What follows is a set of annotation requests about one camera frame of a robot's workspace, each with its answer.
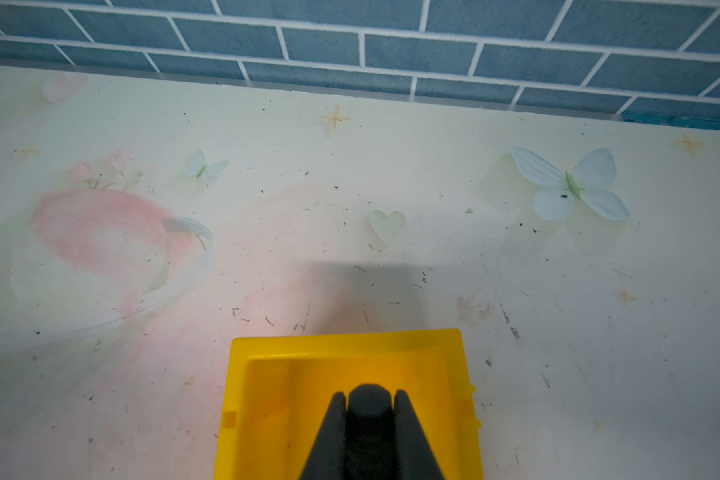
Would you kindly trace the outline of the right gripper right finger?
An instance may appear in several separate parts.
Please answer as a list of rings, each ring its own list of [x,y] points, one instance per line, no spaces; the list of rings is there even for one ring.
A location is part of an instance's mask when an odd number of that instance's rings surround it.
[[[400,480],[444,480],[408,394],[394,397],[394,428],[397,478]]]

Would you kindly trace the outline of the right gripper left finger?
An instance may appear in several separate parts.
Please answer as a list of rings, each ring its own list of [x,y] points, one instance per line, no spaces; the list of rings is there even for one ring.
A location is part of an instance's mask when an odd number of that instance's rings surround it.
[[[342,480],[345,472],[346,396],[335,393],[302,469],[300,480]]]

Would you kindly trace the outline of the black handled screwdriver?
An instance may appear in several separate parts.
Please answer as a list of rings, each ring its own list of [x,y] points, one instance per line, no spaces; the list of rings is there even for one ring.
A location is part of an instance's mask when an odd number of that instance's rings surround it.
[[[397,478],[392,400],[379,385],[360,385],[350,393],[344,478]]]

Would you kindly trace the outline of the yellow plastic bin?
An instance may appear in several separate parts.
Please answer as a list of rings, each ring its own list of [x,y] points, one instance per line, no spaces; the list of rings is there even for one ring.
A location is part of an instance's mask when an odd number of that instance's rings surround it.
[[[479,479],[456,329],[231,344],[218,479]]]

